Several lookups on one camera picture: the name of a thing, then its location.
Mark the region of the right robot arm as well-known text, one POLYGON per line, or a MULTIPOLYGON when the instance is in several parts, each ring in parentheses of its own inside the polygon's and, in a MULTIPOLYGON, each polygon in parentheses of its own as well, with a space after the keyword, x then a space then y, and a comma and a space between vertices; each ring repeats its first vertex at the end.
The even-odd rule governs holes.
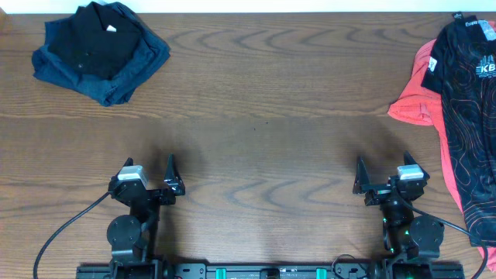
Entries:
POLYGON ((383 215, 383 242, 391 255, 369 265, 370 278, 432 278, 431 261, 439 258, 444 225, 426 215, 414 216, 412 202, 424 194, 430 176, 404 153, 396 175, 383 184, 370 181, 364 160, 356 160, 355 195, 366 206, 379 206, 383 215))

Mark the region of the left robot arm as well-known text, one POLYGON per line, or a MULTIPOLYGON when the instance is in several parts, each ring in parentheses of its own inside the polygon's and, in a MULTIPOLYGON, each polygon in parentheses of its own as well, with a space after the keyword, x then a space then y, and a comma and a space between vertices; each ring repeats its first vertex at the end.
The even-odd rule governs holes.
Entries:
POLYGON ((129 207, 129 214, 116 217, 107 228, 112 247, 111 278, 175 277, 174 268, 154 253, 160 208, 174 205, 176 197, 185 194, 173 154, 167 158, 164 186, 149 189, 148 182, 143 167, 128 158, 108 184, 110 196, 129 207))

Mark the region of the black patterned jersey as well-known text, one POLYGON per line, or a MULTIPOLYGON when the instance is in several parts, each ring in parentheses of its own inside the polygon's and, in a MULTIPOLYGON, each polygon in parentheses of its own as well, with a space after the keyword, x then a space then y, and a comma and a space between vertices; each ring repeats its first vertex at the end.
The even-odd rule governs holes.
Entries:
POLYGON ((471 244, 495 245, 495 31, 453 14, 438 35, 422 87, 440 94, 449 161, 471 244))

